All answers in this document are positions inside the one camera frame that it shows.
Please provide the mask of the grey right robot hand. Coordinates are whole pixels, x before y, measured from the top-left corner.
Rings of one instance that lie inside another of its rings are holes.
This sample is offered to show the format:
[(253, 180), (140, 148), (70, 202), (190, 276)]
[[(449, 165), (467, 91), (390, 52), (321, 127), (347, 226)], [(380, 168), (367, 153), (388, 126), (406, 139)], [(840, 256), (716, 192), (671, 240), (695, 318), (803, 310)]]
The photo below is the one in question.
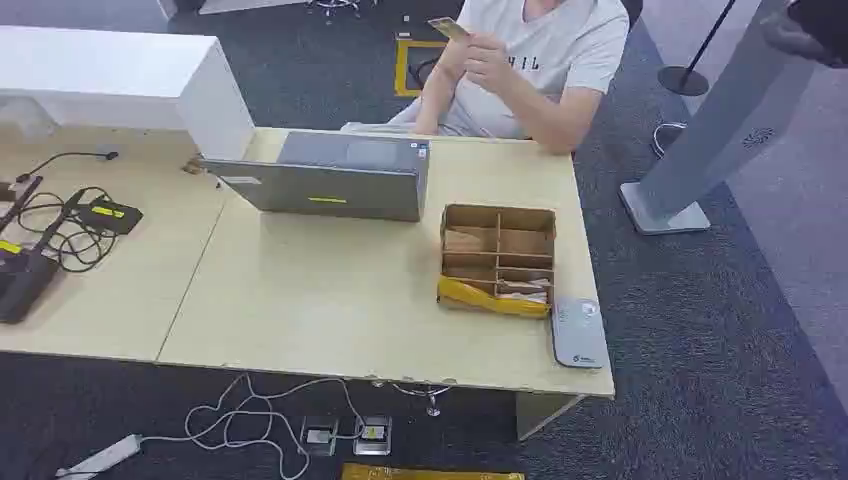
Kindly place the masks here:
[(760, 22), (766, 42), (831, 69), (847, 68), (847, 2), (787, 1)]

